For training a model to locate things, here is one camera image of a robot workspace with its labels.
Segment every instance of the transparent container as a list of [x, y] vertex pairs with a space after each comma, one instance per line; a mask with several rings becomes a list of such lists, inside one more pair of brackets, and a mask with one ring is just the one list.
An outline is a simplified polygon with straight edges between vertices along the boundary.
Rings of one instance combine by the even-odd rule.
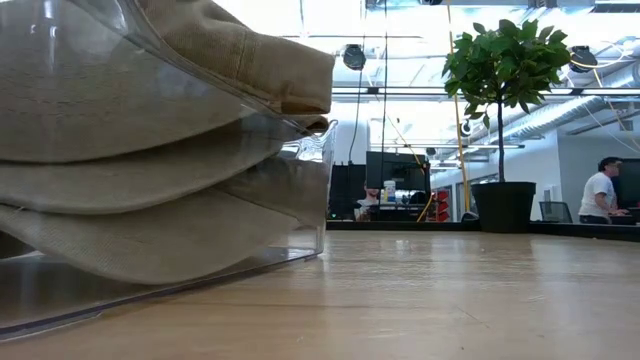
[[335, 124], [201, 72], [130, 4], [0, 2], [0, 340], [323, 250]]

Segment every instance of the wooden table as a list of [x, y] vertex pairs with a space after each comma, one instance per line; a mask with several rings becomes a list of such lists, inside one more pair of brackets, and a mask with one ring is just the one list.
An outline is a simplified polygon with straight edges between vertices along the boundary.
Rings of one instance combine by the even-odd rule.
[[638, 359], [640, 244], [330, 232], [317, 260], [0, 344], [0, 359]]

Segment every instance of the man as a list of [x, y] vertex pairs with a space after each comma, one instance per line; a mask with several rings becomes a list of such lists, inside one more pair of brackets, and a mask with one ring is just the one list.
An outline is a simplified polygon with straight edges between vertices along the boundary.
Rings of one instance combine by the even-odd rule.
[[580, 206], [580, 222], [583, 224], [610, 224], [611, 215], [625, 215], [618, 210], [616, 193], [611, 178], [618, 176], [622, 161], [617, 157], [604, 158], [598, 164], [598, 173], [587, 180]]
[[378, 194], [380, 193], [380, 190], [367, 188], [367, 183], [365, 182], [364, 192], [366, 197], [363, 200], [358, 200], [360, 208], [354, 209], [356, 221], [370, 221], [371, 217], [369, 215], [369, 207], [371, 207], [371, 205], [378, 204]]

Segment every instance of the potted tree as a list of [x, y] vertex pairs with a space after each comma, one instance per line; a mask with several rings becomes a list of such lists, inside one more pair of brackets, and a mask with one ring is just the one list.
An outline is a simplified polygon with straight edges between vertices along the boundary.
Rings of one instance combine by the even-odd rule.
[[480, 224], [489, 232], [526, 232], [536, 184], [506, 182], [504, 175], [504, 106], [520, 106], [529, 113], [528, 104], [540, 105], [542, 91], [560, 84], [558, 70], [569, 63], [571, 55], [562, 42], [567, 35], [553, 27], [538, 33], [538, 22], [525, 21], [518, 28], [501, 20], [498, 30], [473, 24], [478, 34], [463, 33], [455, 41], [455, 51], [447, 56], [443, 76], [448, 74], [445, 90], [449, 97], [462, 92], [468, 105], [469, 120], [482, 119], [490, 127], [487, 109], [498, 107], [498, 174], [500, 181], [472, 186]]

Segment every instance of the dark hair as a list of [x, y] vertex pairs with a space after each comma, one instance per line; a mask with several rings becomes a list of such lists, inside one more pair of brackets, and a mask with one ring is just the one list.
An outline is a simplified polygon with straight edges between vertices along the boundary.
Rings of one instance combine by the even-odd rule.
[[602, 161], [600, 161], [600, 163], [598, 164], [598, 171], [604, 171], [604, 167], [607, 165], [611, 165], [611, 164], [615, 164], [618, 161], [622, 161], [622, 159], [617, 158], [617, 157], [608, 157], [608, 158], [604, 158], [602, 159]]

